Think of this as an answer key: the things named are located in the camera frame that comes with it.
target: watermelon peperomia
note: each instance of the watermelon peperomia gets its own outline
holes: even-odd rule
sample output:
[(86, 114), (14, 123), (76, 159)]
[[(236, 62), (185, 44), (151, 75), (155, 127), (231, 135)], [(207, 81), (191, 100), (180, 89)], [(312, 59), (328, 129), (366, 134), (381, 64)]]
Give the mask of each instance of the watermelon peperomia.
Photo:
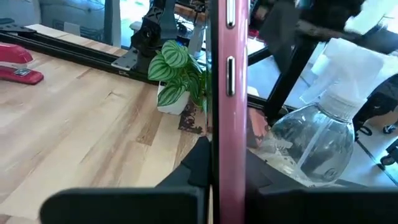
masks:
[(204, 78), (188, 49), (174, 40), (166, 41), (149, 64), (148, 79), (166, 83), (157, 96), (157, 106), (175, 103), (185, 91), (189, 91), (192, 101), (201, 106), (205, 94)]

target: clear plastic bottle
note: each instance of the clear plastic bottle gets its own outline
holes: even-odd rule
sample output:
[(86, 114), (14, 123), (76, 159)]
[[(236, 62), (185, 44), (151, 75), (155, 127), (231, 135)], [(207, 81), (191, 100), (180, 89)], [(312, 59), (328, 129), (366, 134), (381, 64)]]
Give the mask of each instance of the clear plastic bottle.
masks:
[(331, 39), (316, 62), (319, 78), (300, 97), (310, 103), (320, 96), (319, 102), (276, 122), (256, 154), (308, 187), (332, 184), (353, 153), (352, 119), (373, 89), (393, 75), (381, 72), (384, 61), (351, 42)]
[(310, 186), (333, 183), (353, 153), (352, 120), (318, 103), (287, 114), (271, 128), (257, 155), (273, 168)]

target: pink phone case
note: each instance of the pink phone case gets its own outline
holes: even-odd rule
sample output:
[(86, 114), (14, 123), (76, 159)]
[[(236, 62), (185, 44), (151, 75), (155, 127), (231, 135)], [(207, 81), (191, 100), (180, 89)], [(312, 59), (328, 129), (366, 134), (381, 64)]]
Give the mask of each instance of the pink phone case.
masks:
[(248, 0), (218, 1), (220, 223), (244, 223)]

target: phone side button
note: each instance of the phone side button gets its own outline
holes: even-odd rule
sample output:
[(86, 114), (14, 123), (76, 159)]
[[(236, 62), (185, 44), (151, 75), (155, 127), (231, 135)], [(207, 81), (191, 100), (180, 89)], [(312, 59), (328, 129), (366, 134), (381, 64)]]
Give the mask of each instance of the phone side button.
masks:
[(235, 95), (235, 58), (232, 56), (226, 59), (226, 95)]
[(235, 26), (235, 0), (226, 0), (226, 26), (229, 29)]

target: black metal frame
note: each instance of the black metal frame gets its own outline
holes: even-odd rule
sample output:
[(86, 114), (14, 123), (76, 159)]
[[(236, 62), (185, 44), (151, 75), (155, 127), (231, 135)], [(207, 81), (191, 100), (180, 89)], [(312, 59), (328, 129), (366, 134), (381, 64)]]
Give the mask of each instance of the black metal frame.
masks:
[[(67, 42), (58, 38), (38, 33), (36, 30), (26, 27), (19, 27), (15, 24), (0, 26), (0, 42), (17, 44), (27, 49), (43, 54), (51, 55), (64, 60), (86, 65), (109, 73), (132, 78), (152, 85), (157, 82), (147, 79), (147, 74), (134, 70), (125, 71), (113, 67), (111, 64), (119, 58), (117, 55), (108, 54), (99, 50), (84, 47), (78, 44)], [(317, 43), (314, 40), (304, 41), (301, 47), (296, 47), (293, 53), (292, 64), (289, 71), (282, 74), (275, 84), (268, 100), (258, 96), (248, 96), (248, 106), (265, 112), (269, 119), (278, 118), (278, 112), (299, 78), (302, 69), (312, 54), (313, 46)], [(249, 66), (271, 56), (267, 48), (261, 49), (249, 55)]]

